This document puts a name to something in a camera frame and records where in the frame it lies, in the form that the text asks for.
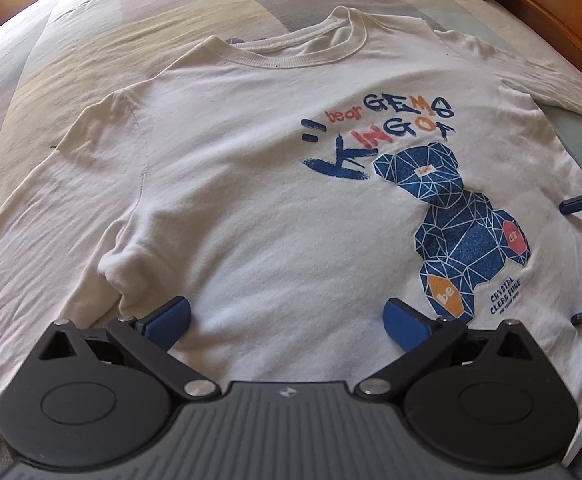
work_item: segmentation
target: bed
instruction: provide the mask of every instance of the bed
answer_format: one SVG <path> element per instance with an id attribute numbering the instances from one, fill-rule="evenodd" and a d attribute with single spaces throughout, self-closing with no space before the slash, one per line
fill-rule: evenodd
<path id="1" fill-rule="evenodd" d="M 337 5 L 422 18 L 582 80 L 491 0 L 40 0 L 0 27 L 0 206 L 88 105 L 155 76 L 210 34 L 228 43 L 278 36 L 319 22 Z M 582 168 L 582 117 L 543 110 Z M 565 462 L 581 448 L 582 430 Z M 0 471 L 9 462 L 0 441 Z M 572 467 L 582 478 L 582 451 Z"/>

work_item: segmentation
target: pink patch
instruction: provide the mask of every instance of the pink patch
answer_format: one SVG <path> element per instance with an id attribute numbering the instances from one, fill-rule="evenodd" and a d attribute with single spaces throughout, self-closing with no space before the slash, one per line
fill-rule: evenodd
<path id="1" fill-rule="evenodd" d="M 518 229 L 510 220 L 504 220 L 502 222 L 502 230 L 506 237 L 506 243 L 511 250 L 517 254 L 522 254 L 526 250 L 526 242 L 524 241 L 524 236 L 522 236 L 520 229 Z"/>

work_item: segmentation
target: blue gripper pad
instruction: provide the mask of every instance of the blue gripper pad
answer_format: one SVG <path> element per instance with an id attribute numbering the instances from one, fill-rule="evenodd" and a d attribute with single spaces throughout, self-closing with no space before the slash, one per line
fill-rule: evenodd
<path id="1" fill-rule="evenodd" d="M 140 333 L 162 350 L 167 351 L 188 330 L 191 305 L 186 298 L 176 296 L 138 322 Z"/>
<path id="2" fill-rule="evenodd" d="M 391 298 L 386 302 L 382 319 L 386 333 L 405 352 L 413 350 L 431 337 L 436 323 L 398 298 Z"/>

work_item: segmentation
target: shirt's right sleeve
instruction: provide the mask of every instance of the shirt's right sleeve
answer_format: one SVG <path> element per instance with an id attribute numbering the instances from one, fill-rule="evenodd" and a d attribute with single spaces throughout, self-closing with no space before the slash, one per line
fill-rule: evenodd
<path id="1" fill-rule="evenodd" d="M 55 319 L 91 325 L 119 298 L 98 274 L 133 213 L 146 150 L 125 91 L 86 108 L 0 209 L 0 394 Z"/>
<path id="2" fill-rule="evenodd" d="M 582 81 L 496 48 L 475 36 L 454 30 L 435 32 L 458 56 L 499 77 L 510 88 L 529 94 L 537 103 L 582 115 Z"/>

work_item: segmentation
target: ribbed neckline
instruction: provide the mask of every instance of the ribbed neckline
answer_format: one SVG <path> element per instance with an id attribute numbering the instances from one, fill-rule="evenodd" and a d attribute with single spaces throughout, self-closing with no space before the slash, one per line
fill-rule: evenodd
<path id="1" fill-rule="evenodd" d="M 299 56 L 269 57 L 260 52 L 273 52 L 282 48 L 302 44 L 338 27 L 349 25 L 351 32 L 346 40 L 324 50 L 300 54 Z M 366 26 L 362 13 L 357 9 L 336 7 L 326 20 L 311 27 L 302 28 L 276 38 L 229 44 L 217 36 L 208 38 L 202 46 L 224 59 L 258 68 L 302 68 L 338 61 L 350 56 L 366 43 Z"/>

